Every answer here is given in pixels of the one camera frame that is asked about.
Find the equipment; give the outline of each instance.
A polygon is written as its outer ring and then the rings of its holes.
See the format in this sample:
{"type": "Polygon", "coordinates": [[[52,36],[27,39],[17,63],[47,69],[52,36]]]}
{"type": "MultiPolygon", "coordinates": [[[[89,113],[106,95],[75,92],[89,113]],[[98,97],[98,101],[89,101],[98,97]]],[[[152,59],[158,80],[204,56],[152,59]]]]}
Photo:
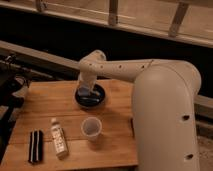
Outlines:
{"type": "Polygon", "coordinates": [[[192,64],[106,61],[104,53],[96,50],[80,60],[79,69],[77,94],[83,98],[100,95],[94,89],[97,76],[134,83],[132,112],[140,171],[200,170],[194,98],[201,77],[192,64]]]}

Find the wooden tabletop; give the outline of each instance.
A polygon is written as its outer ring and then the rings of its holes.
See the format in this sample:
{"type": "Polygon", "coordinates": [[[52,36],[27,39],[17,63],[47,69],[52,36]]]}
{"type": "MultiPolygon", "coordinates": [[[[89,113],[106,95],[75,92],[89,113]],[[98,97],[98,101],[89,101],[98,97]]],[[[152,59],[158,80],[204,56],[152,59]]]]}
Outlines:
{"type": "Polygon", "coordinates": [[[82,109],[74,99],[76,81],[33,82],[13,129],[0,170],[72,170],[137,165],[131,127],[132,84],[117,80],[99,80],[106,91],[104,103],[82,109]],[[98,117],[102,134],[88,142],[81,133],[81,122],[98,117]],[[51,138],[51,118],[57,117],[65,132],[69,156],[59,160],[51,138]],[[30,131],[44,133],[43,161],[28,163],[30,131]]]}

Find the bottle cap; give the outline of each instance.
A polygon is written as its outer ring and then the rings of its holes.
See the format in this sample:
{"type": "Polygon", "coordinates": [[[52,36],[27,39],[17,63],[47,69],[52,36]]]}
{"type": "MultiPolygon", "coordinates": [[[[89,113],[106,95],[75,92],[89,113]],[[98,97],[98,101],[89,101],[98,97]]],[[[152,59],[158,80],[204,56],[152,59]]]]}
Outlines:
{"type": "Polygon", "coordinates": [[[54,124],[54,123],[57,123],[58,120],[56,118],[51,118],[51,123],[54,124]]]}

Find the paper cup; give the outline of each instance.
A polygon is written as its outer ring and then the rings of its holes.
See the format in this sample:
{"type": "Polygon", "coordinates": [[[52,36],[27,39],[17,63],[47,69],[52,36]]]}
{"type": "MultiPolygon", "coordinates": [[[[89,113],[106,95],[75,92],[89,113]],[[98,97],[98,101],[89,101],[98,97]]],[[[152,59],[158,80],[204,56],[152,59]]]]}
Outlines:
{"type": "Polygon", "coordinates": [[[81,124],[81,131],[89,141],[95,141],[102,130],[102,123],[96,117],[88,117],[81,124]]]}

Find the small bottle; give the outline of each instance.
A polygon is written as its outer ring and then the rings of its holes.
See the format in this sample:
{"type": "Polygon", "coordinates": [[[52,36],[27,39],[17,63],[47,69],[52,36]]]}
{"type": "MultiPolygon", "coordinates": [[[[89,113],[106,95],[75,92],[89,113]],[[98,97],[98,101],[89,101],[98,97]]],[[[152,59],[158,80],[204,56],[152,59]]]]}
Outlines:
{"type": "Polygon", "coordinates": [[[65,141],[64,133],[56,118],[52,118],[51,123],[51,133],[56,150],[56,156],[59,159],[62,159],[68,155],[68,148],[65,141]]]}

